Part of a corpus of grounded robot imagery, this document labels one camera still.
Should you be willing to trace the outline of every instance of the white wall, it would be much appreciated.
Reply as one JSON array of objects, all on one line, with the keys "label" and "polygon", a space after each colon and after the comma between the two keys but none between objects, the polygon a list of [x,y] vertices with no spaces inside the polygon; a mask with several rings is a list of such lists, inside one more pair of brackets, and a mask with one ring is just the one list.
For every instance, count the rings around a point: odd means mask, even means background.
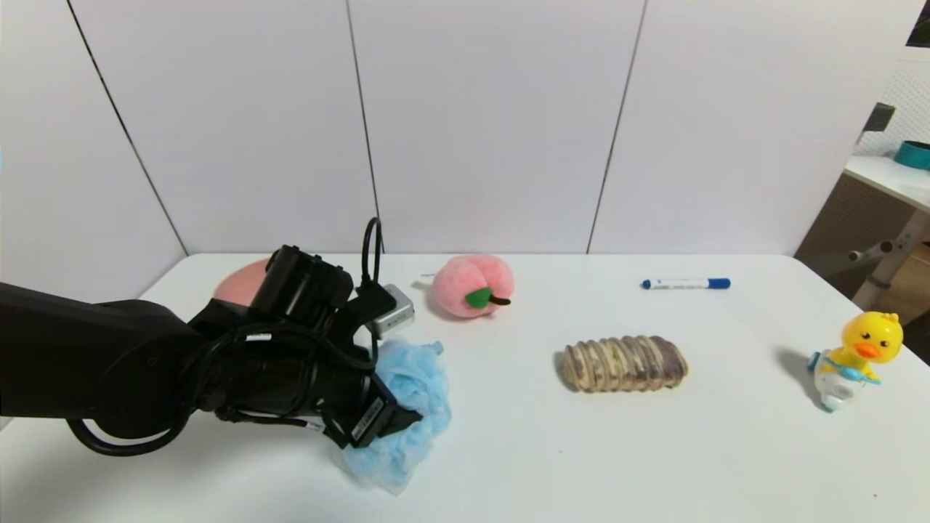
[{"label": "white wall", "polygon": [[73,0],[191,252],[357,251],[375,215],[343,0]]},{"label": "white wall", "polygon": [[3,279],[86,301],[138,296],[183,256],[66,2],[4,0]]},{"label": "white wall", "polygon": [[860,156],[894,156],[901,142],[930,143],[930,48],[905,47],[878,99],[895,106],[884,132],[867,132],[856,148]]},{"label": "white wall", "polygon": [[650,0],[591,252],[791,254],[923,0]]},{"label": "white wall", "polygon": [[643,0],[350,0],[388,252],[584,252]]}]

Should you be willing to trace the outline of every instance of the teal container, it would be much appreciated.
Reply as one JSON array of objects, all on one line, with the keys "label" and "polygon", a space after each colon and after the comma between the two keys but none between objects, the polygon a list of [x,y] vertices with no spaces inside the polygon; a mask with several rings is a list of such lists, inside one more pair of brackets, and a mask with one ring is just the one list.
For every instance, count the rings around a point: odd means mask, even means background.
[{"label": "teal container", "polygon": [[909,168],[930,169],[930,143],[905,141],[897,150],[895,161]]}]

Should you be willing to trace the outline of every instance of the orange beak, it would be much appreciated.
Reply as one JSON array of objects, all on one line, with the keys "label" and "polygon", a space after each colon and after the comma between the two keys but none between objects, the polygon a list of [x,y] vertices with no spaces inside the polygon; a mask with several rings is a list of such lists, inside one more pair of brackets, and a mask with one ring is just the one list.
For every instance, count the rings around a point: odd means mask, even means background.
[{"label": "orange beak", "polygon": [[879,356],[878,349],[876,349],[875,345],[872,345],[871,343],[856,343],[856,352],[865,358]]}]

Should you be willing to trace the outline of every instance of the pink peach plush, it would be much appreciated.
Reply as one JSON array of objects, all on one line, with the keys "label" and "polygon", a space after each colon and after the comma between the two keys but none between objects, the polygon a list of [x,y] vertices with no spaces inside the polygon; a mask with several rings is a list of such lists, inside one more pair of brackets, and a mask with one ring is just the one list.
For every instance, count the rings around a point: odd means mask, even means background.
[{"label": "pink peach plush", "polygon": [[239,303],[248,306],[265,280],[265,266],[268,258],[246,265],[242,269],[226,276],[219,287],[213,291],[213,297],[224,302]]},{"label": "pink peach plush", "polygon": [[432,295],[442,308],[459,317],[488,315],[510,304],[513,272],[497,256],[457,256],[436,273]]}]

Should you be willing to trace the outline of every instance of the label sticker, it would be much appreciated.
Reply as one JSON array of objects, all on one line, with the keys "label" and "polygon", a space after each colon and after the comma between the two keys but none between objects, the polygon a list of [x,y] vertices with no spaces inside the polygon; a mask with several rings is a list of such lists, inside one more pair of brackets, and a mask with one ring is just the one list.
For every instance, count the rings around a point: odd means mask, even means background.
[{"label": "label sticker", "polygon": [[323,423],[323,418],[305,418],[307,422],[307,428],[313,432],[323,432],[326,430],[326,424]]},{"label": "label sticker", "polygon": [[358,424],[355,425],[355,428],[352,429],[352,437],[358,439],[368,430],[368,425],[371,422],[375,421],[375,417],[378,416],[378,413],[381,412],[381,409],[384,407],[384,401],[381,398],[375,398],[375,401],[372,402],[371,406],[368,407],[368,410],[365,411],[365,416],[362,416],[362,419],[359,420]]}]

